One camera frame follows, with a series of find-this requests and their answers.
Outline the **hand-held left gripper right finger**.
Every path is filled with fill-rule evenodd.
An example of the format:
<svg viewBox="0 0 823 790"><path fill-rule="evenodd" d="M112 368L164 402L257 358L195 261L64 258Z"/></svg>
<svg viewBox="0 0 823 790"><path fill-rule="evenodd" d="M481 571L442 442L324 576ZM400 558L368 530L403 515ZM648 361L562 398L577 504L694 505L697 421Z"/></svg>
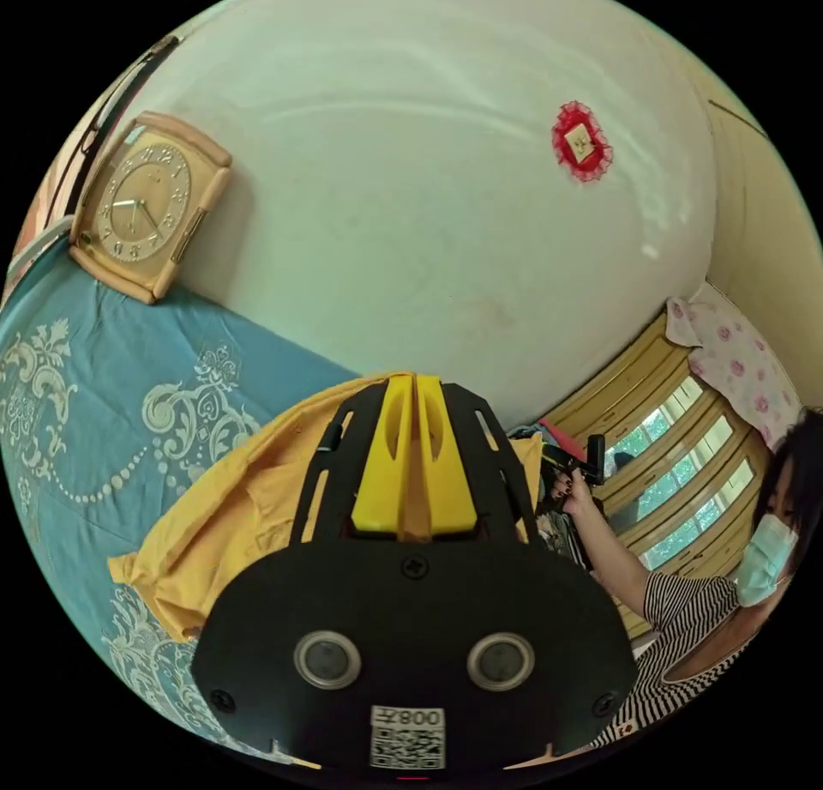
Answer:
<svg viewBox="0 0 823 790"><path fill-rule="evenodd" d="M420 467L432 537L469 534L477 526L463 461L440 379L416 376Z"/></svg>

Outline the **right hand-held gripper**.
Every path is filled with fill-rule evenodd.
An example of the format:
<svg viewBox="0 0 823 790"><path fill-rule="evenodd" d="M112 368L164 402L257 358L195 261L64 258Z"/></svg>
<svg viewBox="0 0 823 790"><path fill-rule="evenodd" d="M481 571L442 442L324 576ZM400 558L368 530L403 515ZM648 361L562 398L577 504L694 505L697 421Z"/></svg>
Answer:
<svg viewBox="0 0 823 790"><path fill-rule="evenodd" d="M596 482L596 444L590 443L584 460L566 450L554 445L545 444L542 450L543 461L547 462L555 472L562 472L568 476L579 469L587 483Z"/></svg>

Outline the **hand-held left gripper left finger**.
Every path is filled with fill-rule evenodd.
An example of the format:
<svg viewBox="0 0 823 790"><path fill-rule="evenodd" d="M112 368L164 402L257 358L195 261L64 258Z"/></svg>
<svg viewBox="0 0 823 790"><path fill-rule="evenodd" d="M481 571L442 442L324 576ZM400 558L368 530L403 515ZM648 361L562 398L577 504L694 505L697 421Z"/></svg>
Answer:
<svg viewBox="0 0 823 790"><path fill-rule="evenodd" d="M375 429L351 513L359 534L400 534L412 445L412 377L384 384Z"/></svg>

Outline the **person's right hand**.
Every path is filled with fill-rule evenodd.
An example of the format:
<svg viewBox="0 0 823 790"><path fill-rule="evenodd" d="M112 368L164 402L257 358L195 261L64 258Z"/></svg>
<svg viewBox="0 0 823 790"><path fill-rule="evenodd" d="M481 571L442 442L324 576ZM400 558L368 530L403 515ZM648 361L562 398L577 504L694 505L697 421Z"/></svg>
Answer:
<svg viewBox="0 0 823 790"><path fill-rule="evenodd" d="M592 495L578 468L571 474L559 472L556 475L551 496L558 507L574 520L604 517L602 502Z"/></svg>

